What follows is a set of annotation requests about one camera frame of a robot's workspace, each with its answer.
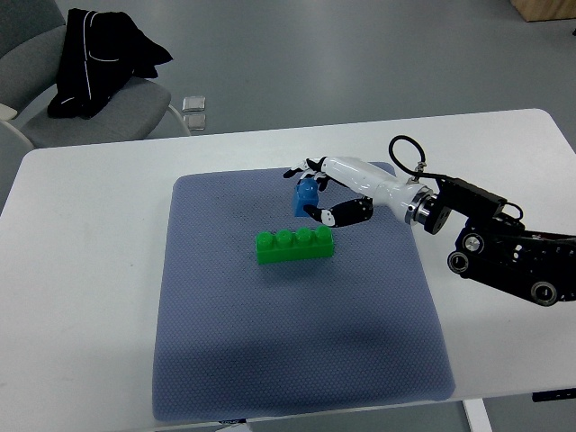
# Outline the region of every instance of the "blue-gray mat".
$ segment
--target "blue-gray mat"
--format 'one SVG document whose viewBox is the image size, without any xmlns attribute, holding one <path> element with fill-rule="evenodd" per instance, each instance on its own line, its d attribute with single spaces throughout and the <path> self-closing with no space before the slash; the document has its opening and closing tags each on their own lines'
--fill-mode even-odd
<svg viewBox="0 0 576 432">
<path fill-rule="evenodd" d="M 454 379 L 414 239 L 389 209 L 334 229 L 333 257 L 257 264 L 259 231 L 318 226 L 293 217 L 296 180 L 283 172 L 175 183 L 155 417 L 248 419 L 450 397 Z M 354 197 L 330 183 L 319 205 Z"/>
</svg>

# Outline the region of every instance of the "white table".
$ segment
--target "white table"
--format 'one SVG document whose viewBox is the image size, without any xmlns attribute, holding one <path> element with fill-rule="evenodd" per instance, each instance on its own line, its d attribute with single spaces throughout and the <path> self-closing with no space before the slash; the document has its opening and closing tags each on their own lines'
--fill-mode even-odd
<svg viewBox="0 0 576 432">
<path fill-rule="evenodd" d="M 179 176 L 326 155 L 390 162 L 397 134 L 424 146 L 427 171 L 520 204 L 530 230 L 576 234 L 576 156 L 539 110 L 34 150 L 0 217 L 0 428 L 158 425 L 152 359 Z M 415 166 L 410 145 L 398 148 Z M 576 387 L 576 302 L 543 308 L 452 274 L 464 222 L 453 213 L 435 236 L 413 229 L 453 400 Z"/>
</svg>

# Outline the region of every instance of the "chair seat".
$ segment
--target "chair seat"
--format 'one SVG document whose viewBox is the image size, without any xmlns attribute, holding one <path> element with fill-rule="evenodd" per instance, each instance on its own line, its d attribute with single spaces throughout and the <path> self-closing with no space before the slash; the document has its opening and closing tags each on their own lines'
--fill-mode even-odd
<svg viewBox="0 0 576 432">
<path fill-rule="evenodd" d="M 41 149 L 143 140 L 162 120 L 170 98 L 161 85 L 133 76 L 93 118 L 53 119 L 45 108 L 22 127 L 22 133 Z"/>
</svg>

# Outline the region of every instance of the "white robotic hand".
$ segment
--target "white robotic hand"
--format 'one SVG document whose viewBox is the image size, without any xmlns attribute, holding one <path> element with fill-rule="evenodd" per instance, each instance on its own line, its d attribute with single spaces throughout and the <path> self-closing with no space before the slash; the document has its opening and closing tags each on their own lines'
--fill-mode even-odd
<svg viewBox="0 0 576 432">
<path fill-rule="evenodd" d="M 398 220 L 408 224 L 422 223 L 427 216 L 425 204 L 432 196 L 428 187 L 415 182 L 403 183 L 394 175 L 357 157 L 306 159 L 284 173 L 284 177 L 292 177 L 299 172 L 302 172 L 301 180 L 313 177 L 319 183 L 320 191 L 332 179 L 362 195 L 330 209 L 314 205 L 303 207 L 315 221 L 330 227 L 367 221 L 374 213 L 374 206 L 380 205 L 390 207 Z"/>
</svg>

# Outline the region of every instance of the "blue lego brick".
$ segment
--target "blue lego brick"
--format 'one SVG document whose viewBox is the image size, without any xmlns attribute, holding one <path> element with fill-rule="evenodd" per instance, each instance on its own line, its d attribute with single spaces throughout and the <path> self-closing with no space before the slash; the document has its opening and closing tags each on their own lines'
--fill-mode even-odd
<svg viewBox="0 0 576 432">
<path fill-rule="evenodd" d="M 304 178 L 294 187 L 292 210 L 297 218 L 308 217 L 305 204 L 318 205 L 318 184 L 313 178 Z"/>
</svg>

